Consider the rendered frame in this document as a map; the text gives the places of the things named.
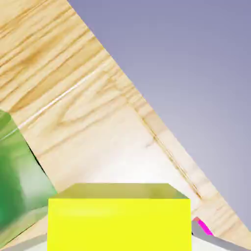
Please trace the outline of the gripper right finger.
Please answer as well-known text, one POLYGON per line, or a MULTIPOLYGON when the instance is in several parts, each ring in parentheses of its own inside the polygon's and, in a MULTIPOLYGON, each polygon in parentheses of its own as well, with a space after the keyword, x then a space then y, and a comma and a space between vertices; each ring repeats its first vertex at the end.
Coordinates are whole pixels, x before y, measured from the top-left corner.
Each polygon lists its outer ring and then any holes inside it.
POLYGON ((251 249, 207 235, 198 222, 192 221, 192 251, 251 251, 251 249))

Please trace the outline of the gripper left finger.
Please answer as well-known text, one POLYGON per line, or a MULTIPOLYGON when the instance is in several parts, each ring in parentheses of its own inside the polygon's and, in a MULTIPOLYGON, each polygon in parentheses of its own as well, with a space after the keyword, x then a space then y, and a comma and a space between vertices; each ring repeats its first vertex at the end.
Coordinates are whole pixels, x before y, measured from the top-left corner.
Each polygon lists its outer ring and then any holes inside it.
POLYGON ((47 234, 4 248, 1 251, 47 251, 47 234))

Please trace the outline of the small yellow cube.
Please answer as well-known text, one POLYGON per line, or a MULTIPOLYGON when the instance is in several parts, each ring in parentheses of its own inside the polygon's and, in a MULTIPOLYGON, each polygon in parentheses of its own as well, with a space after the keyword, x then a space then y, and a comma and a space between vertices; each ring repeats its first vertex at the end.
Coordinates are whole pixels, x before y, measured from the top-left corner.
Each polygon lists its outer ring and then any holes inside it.
POLYGON ((49 199, 47 251, 192 251, 190 200, 167 183, 77 183, 49 199))

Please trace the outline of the small magenta cube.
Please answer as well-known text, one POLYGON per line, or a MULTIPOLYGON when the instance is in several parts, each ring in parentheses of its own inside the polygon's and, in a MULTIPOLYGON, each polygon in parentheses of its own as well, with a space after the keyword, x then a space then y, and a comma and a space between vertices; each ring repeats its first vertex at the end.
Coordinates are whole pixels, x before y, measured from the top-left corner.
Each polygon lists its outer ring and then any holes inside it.
POLYGON ((211 235, 213 236, 213 233, 211 232, 211 230, 207 227, 207 225, 199 218, 199 217, 195 217, 192 220, 192 223, 194 226, 199 226, 200 229, 206 234, 206 235, 211 235))

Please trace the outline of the large green box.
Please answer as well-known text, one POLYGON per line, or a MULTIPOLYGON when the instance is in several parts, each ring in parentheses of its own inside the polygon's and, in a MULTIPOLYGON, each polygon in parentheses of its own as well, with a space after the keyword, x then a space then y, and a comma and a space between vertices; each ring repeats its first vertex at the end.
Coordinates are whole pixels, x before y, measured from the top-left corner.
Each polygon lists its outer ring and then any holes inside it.
POLYGON ((0 249, 45 217, 54 195, 11 115, 0 110, 0 249))

